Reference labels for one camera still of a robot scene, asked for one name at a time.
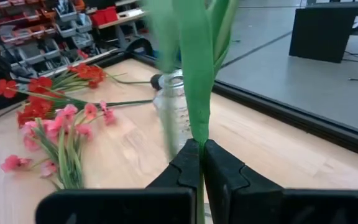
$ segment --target workbench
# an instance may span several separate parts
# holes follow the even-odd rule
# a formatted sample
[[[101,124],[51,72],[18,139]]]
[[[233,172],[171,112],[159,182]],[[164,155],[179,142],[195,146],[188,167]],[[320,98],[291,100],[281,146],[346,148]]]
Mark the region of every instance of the workbench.
[[[105,71],[127,73],[120,77],[125,81],[149,80],[158,73],[133,58]],[[105,81],[98,89],[71,95],[113,102],[151,99],[155,90],[150,85]],[[168,164],[157,112],[151,103],[114,111],[116,124],[105,126],[103,120],[97,121],[94,139],[83,149],[85,185],[96,189],[143,188]],[[209,137],[220,146],[284,187],[358,189],[358,154],[215,93],[209,131]],[[0,164],[11,154],[41,157],[40,152],[24,149],[14,111],[0,118]],[[0,169],[0,224],[34,223],[37,204],[53,190],[53,185],[36,172],[5,174]]]

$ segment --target wooden table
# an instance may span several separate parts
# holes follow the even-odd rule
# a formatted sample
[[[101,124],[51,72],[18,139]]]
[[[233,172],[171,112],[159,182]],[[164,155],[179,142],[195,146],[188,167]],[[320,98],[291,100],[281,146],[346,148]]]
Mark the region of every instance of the wooden table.
[[[135,60],[106,68],[122,79],[148,80],[156,69]],[[148,85],[105,81],[97,90],[73,94],[89,101],[153,98]],[[142,188],[164,170],[160,121],[152,104],[116,108],[117,123],[94,126],[84,150],[88,188]],[[210,138],[248,166],[284,187],[358,189],[358,154],[213,94]],[[11,155],[40,156],[24,150],[15,113],[0,118],[0,164]],[[38,202],[53,186],[36,172],[5,174],[0,169],[0,224],[34,222]]]

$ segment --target floor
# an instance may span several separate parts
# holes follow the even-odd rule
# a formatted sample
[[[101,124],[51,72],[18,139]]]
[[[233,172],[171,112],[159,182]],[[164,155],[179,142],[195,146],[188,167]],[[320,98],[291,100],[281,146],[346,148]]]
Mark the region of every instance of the floor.
[[[217,79],[358,129],[358,82],[347,80],[358,78],[358,63],[288,56],[300,4],[301,0],[240,0],[224,62],[228,66]],[[349,39],[347,51],[358,53],[358,37]],[[347,54],[344,58],[358,60]]]
[[[135,60],[105,71],[126,73],[121,78],[125,81],[149,80],[158,72]],[[155,91],[149,85],[106,80],[95,90],[72,96],[118,102],[151,99]],[[116,107],[114,114],[114,125],[106,126],[103,119],[92,124],[94,138],[83,146],[86,188],[143,188],[167,166],[157,112],[149,103]],[[358,154],[216,94],[211,99],[209,132],[225,150],[283,187],[358,189]],[[42,151],[25,150],[15,111],[0,118],[0,164],[11,154],[35,161],[45,157]],[[52,191],[53,185],[41,179],[37,169],[8,174],[0,169],[0,223],[34,223],[37,204]]]

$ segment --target gray floor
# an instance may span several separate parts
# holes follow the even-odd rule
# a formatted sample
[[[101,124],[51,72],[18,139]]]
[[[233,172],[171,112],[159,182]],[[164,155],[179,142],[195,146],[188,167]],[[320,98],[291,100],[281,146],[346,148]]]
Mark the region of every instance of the gray floor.
[[[288,33],[299,4],[300,0],[242,0],[232,34],[240,42],[232,42],[226,62],[246,56],[224,67],[218,80],[358,128],[358,82],[347,80],[358,78],[358,63],[288,56]],[[278,37],[282,38],[264,46]],[[358,37],[349,39],[347,50],[358,53]]]

